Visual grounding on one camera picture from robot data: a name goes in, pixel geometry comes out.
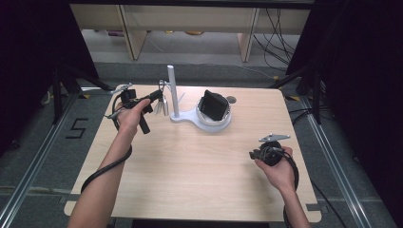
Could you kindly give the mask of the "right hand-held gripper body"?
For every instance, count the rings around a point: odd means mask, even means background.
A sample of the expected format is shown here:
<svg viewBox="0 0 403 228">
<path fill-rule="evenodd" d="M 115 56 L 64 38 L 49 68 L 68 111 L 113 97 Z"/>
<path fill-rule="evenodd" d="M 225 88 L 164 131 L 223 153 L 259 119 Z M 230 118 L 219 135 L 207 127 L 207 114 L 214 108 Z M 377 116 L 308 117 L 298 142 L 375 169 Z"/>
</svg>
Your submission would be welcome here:
<svg viewBox="0 0 403 228">
<path fill-rule="evenodd" d="M 285 152 L 279 142 L 290 138 L 290 135 L 279 135 L 273 133 L 260 138 L 259 141 L 261 142 L 261 145 L 259 147 L 260 154 L 258 155 L 258 159 L 269 166 L 278 164 L 282 158 L 288 159 L 289 155 Z"/>
</svg>

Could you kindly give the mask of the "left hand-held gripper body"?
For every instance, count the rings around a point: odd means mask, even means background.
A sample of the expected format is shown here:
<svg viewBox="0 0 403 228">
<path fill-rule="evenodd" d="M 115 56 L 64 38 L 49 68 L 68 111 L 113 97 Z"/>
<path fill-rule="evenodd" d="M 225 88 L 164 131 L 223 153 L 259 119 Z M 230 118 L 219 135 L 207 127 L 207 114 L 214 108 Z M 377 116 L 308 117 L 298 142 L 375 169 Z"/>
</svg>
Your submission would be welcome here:
<svg viewBox="0 0 403 228">
<path fill-rule="evenodd" d="M 122 103 L 125 108 L 132 108 L 134 107 L 138 102 L 137 100 L 140 99 L 137 97 L 136 90 L 134 88 L 131 88 L 131 85 L 123 85 L 119 89 L 117 89 L 118 95 L 115 97 L 115 99 L 112 102 L 112 108 L 111 108 L 111 114 L 120 111 L 117 108 L 118 103 Z M 111 120 L 116 129 L 119 129 L 119 123 L 116 118 L 116 120 Z M 140 128 L 143 131 L 144 134 L 148 134 L 150 132 L 150 129 L 148 127 L 148 124 L 144 118 L 144 113 L 142 112 L 140 122 L 139 122 Z"/>
</svg>

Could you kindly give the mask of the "silver key fob keychain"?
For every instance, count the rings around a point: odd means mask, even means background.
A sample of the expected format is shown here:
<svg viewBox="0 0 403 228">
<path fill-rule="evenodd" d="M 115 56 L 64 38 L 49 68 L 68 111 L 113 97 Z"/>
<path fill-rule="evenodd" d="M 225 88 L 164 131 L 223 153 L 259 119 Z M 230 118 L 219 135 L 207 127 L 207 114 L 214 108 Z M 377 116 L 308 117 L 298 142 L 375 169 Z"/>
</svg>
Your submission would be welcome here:
<svg viewBox="0 0 403 228">
<path fill-rule="evenodd" d="M 166 86 L 165 81 L 160 80 L 159 81 L 159 90 L 161 92 L 164 92 L 165 86 Z M 155 108 L 154 108 L 155 115 L 160 114 L 160 113 L 163 113 L 164 116 L 169 115 L 168 102 L 164 95 L 162 95 L 162 97 L 158 99 L 158 102 L 156 103 Z"/>
</svg>

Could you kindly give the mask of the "white key stand with tray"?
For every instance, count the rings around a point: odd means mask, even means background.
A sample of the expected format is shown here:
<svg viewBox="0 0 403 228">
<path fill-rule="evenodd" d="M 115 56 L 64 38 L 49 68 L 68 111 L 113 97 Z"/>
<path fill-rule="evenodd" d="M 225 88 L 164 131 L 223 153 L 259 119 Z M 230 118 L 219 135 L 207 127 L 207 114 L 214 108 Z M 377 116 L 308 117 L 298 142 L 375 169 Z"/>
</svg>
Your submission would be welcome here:
<svg viewBox="0 0 403 228">
<path fill-rule="evenodd" d="M 199 119 L 197 117 L 197 113 L 196 113 L 196 106 L 201 98 L 198 99 L 198 101 L 196 102 L 196 104 L 194 105 L 194 107 L 192 109 L 187 110 L 187 111 L 180 111 L 180 108 L 179 108 L 180 97 L 178 96 L 178 92 L 177 92 L 175 68 L 172 65 L 168 65 L 166 68 L 167 68 L 168 81 L 165 83 L 166 83 L 166 87 L 168 88 L 168 90 L 171 94 L 171 100 L 172 100 L 172 106 L 173 106 L 173 111 L 169 114 L 169 118 L 173 123 L 176 123 L 176 124 L 184 123 L 184 122 L 192 123 L 197 128 L 199 128 L 205 132 L 208 132 L 208 133 L 220 132 L 231 123 L 232 113 L 230 110 L 229 118 L 224 123 L 224 125 L 208 126 L 208 125 L 202 124 L 199 121 Z"/>
</svg>

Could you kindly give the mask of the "silver white bowl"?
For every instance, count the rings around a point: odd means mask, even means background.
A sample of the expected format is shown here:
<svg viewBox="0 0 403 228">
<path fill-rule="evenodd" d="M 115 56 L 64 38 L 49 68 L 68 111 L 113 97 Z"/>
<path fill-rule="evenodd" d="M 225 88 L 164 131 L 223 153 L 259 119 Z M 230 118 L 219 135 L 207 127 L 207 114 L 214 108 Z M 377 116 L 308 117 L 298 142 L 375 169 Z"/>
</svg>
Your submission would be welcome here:
<svg viewBox="0 0 403 228">
<path fill-rule="evenodd" d="M 221 121 L 213 121 L 212 119 L 208 118 L 206 115 L 202 114 L 199 110 L 199 104 L 201 103 L 201 100 L 199 100 L 197 106 L 196 106 L 196 113 L 199 121 L 202 124 L 208 125 L 208 126 L 219 126 L 219 125 L 224 125 L 224 123 L 228 120 L 229 115 L 230 115 L 230 110 L 231 110 L 231 105 L 229 104 L 229 108 L 227 109 L 227 112 L 224 116 L 224 118 Z"/>
</svg>

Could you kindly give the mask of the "black wallet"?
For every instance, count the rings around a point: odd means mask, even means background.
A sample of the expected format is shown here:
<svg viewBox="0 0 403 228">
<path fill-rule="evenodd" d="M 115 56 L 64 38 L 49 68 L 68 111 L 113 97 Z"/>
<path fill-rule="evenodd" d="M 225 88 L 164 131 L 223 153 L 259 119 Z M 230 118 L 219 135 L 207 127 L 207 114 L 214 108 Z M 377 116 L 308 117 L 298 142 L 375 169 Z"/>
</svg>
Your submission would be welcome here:
<svg viewBox="0 0 403 228">
<path fill-rule="evenodd" d="M 199 110 L 213 121 L 221 121 L 229 108 L 228 101 L 218 93 L 206 89 L 201 97 Z"/>
</svg>

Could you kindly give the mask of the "person's left hand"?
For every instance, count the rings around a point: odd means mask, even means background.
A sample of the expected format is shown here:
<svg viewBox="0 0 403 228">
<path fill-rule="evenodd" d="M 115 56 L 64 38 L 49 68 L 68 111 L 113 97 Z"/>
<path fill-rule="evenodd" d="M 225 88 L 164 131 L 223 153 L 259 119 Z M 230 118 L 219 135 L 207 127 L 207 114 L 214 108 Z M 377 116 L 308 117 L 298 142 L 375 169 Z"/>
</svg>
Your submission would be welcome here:
<svg viewBox="0 0 403 228">
<path fill-rule="evenodd" d="M 120 126 L 119 131 L 135 135 L 137 133 L 141 114 L 144 108 L 149 104 L 149 99 L 141 100 L 132 108 L 125 108 L 122 103 L 118 103 L 117 108 L 120 110 L 117 116 L 117 120 Z"/>
</svg>

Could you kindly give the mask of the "person's right hand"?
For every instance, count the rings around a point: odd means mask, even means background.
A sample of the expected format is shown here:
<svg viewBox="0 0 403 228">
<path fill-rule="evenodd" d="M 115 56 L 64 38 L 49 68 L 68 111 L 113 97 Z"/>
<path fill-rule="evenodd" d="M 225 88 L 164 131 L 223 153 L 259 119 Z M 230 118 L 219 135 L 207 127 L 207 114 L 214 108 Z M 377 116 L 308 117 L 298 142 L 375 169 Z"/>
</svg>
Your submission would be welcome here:
<svg viewBox="0 0 403 228">
<path fill-rule="evenodd" d="M 281 194 L 296 191 L 294 170 L 285 158 L 282 158 L 274 166 L 269 166 L 260 160 L 255 160 L 255 164 L 263 171 L 269 182 L 277 188 Z"/>
</svg>

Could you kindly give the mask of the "black tripod stand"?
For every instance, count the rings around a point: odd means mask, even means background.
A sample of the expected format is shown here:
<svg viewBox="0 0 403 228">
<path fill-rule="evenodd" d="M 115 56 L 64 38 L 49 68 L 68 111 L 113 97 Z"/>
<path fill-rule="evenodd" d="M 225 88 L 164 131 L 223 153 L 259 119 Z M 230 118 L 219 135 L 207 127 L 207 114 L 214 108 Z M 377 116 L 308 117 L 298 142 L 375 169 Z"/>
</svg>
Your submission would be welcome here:
<svg viewBox="0 0 403 228">
<path fill-rule="evenodd" d="M 306 95 L 310 90 L 313 91 L 312 114 L 314 115 L 314 119 L 316 120 L 317 124 L 321 124 L 319 115 L 321 80 L 319 72 L 317 71 L 317 66 L 315 64 L 310 63 L 307 64 L 306 66 L 303 66 L 301 69 L 298 69 L 294 73 L 291 73 L 284 79 L 279 80 L 272 85 L 269 85 L 269 88 L 280 88 L 294 81 L 296 78 L 300 79 L 296 89 L 296 92 L 299 95 Z"/>
<path fill-rule="evenodd" d="M 98 74 L 94 75 L 85 73 L 77 67 L 68 64 L 58 64 L 53 71 L 52 88 L 53 88 L 53 102 L 54 102 L 54 118 L 53 122 L 56 124 L 63 115 L 63 102 L 62 102 L 62 88 L 64 86 L 68 94 L 78 95 L 83 92 L 78 84 L 77 79 L 84 79 L 85 81 L 99 87 L 102 91 L 112 91 L 113 88 L 100 81 Z"/>
</svg>

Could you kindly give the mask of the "light wooden desk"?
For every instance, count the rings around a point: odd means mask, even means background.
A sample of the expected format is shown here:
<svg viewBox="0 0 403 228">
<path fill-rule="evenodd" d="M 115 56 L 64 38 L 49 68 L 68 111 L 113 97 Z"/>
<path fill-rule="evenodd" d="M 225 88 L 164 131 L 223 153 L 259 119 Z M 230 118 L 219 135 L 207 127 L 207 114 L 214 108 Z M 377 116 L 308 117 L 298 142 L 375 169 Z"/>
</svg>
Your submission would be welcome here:
<svg viewBox="0 0 403 228">
<path fill-rule="evenodd" d="M 139 58 L 146 33 L 160 31 L 226 32 L 238 35 L 240 58 L 249 60 L 255 33 L 300 35 L 310 11 L 307 9 L 215 8 L 133 5 L 72 4 L 80 29 L 120 30 L 128 56 Z"/>
</svg>

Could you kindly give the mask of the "dark curtain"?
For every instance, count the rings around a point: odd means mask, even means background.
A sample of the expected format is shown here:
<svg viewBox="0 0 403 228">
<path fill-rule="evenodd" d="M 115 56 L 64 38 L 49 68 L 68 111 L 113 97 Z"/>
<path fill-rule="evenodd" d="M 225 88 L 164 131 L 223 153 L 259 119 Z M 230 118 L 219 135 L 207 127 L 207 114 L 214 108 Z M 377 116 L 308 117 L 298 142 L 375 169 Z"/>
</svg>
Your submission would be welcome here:
<svg viewBox="0 0 403 228">
<path fill-rule="evenodd" d="M 344 12 L 321 80 L 331 108 L 395 224 L 403 227 L 403 0 L 314 0 L 288 71 L 304 67 Z"/>
<path fill-rule="evenodd" d="M 53 77 L 98 81 L 68 0 L 0 0 L 0 156 L 18 138 Z"/>
</svg>

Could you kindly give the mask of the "metal floor rail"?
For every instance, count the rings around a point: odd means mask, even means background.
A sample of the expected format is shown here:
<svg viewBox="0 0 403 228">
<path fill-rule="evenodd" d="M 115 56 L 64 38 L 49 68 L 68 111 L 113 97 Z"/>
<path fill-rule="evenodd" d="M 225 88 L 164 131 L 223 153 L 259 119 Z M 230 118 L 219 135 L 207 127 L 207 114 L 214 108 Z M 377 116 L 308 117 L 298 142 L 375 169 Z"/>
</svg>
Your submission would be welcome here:
<svg viewBox="0 0 403 228">
<path fill-rule="evenodd" d="M 308 121 L 316 135 L 317 141 L 321 147 L 324 157 L 329 163 L 330 169 L 335 177 L 340 192 L 352 213 L 356 226 L 358 228 L 373 228 L 367 216 L 367 213 L 365 212 L 364 207 L 360 202 L 353 186 L 349 182 L 340 161 L 336 157 L 336 153 L 332 148 L 321 124 L 317 122 L 317 118 L 314 116 L 313 113 L 308 115 Z"/>
<path fill-rule="evenodd" d="M 50 149 L 55 143 L 57 136 L 59 135 L 65 120 L 67 118 L 68 112 L 71 110 L 72 105 L 75 103 L 79 97 L 78 93 L 70 94 L 65 104 L 62 107 L 62 114 L 59 119 L 51 125 L 44 141 L 37 150 L 35 156 L 33 157 L 27 171 L 25 172 L 23 178 L 14 188 L 7 204 L 0 211 L 0 228 L 9 228 L 12 224 L 18 210 L 20 209 L 29 189 L 36 179 L 43 163 L 48 157 Z"/>
</svg>

